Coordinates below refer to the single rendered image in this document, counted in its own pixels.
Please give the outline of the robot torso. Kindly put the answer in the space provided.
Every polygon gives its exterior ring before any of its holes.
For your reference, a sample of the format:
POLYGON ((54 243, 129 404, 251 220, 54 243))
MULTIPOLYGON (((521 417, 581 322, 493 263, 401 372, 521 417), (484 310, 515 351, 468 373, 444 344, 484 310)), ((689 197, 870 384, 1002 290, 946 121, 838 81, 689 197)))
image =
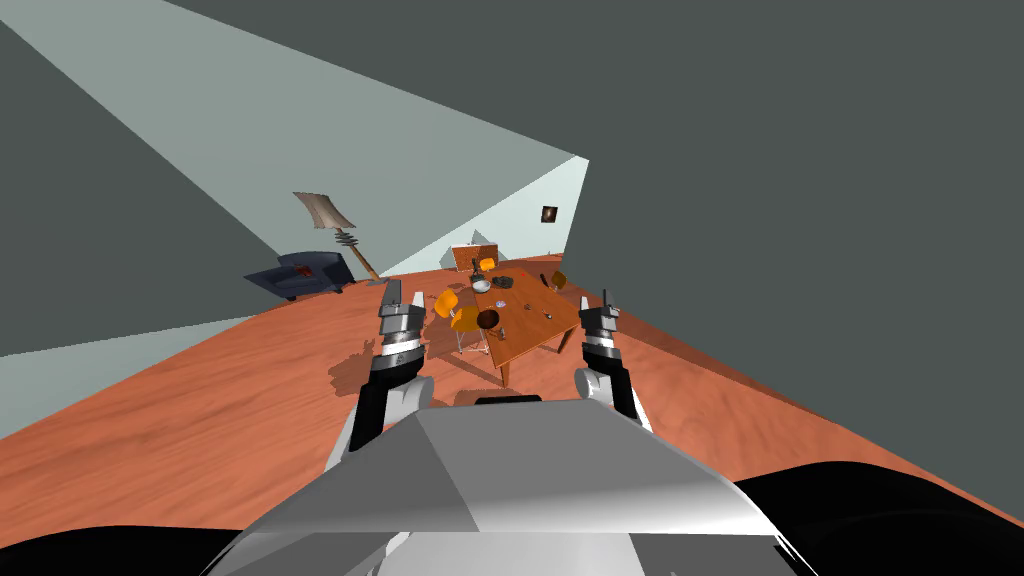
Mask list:
POLYGON ((594 400, 424 408, 202 576, 819 576, 737 486, 594 400))

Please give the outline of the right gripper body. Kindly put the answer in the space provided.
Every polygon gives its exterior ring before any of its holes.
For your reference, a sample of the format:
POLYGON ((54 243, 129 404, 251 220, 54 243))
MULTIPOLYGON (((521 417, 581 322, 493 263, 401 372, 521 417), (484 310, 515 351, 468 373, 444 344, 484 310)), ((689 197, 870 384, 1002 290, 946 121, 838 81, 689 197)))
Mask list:
POLYGON ((581 327, 588 338, 613 340, 617 332, 618 310, 615 307, 582 308, 581 327))

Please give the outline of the brown wooden table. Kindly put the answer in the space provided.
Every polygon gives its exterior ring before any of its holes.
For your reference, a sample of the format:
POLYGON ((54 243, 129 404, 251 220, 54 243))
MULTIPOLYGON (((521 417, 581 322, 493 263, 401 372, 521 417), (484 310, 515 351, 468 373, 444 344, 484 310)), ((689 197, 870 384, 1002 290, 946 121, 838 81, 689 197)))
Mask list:
POLYGON ((578 308, 521 268, 506 268, 498 273, 513 279, 509 288, 495 283, 486 291, 472 288, 479 312, 498 314, 495 327, 486 328, 494 367, 500 371, 502 385, 511 386, 511 364, 552 339, 561 339, 561 352, 580 326, 578 308))

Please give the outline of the brown wooden cabinet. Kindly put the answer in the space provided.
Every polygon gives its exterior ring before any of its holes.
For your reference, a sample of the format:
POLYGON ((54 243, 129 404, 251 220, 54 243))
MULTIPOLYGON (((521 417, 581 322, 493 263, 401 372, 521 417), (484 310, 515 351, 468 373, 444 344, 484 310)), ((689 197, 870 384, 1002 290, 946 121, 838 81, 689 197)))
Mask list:
POLYGON ((496 265, 500 262, 498 246, 493 243, 452 245, 451 254, 454 257, 455 268, 463 272, 471 272, 473 261, 476 261, 477 265, 486 259, 493 260, 496 265))

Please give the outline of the beige floor lamp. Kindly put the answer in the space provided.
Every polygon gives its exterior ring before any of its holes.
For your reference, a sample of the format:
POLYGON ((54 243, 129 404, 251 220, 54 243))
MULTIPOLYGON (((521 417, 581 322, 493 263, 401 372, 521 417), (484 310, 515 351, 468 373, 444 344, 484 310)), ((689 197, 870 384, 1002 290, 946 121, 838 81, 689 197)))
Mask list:
POLYGON ((303 192, 295 192, 294 195, 309 212, 314 229, 334 230, 336 242, 353 252, 368 273, 370 285, 381 285, 389 281, 388 278, 381 277, 359 251, 358 240, 348 232, 348 229, 354 229, 355 225, 336 208, 328 195, 303 192))

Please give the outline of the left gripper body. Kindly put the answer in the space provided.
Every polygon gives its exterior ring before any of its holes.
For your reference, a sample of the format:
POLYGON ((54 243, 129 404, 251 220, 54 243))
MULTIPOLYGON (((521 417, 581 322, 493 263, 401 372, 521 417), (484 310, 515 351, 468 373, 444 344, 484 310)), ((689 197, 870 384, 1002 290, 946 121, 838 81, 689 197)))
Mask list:
POLYGON ((416 341, 421 338, 426 308, 418 305, 384 305, 379 308, 379 334, 383 344, 416 341))

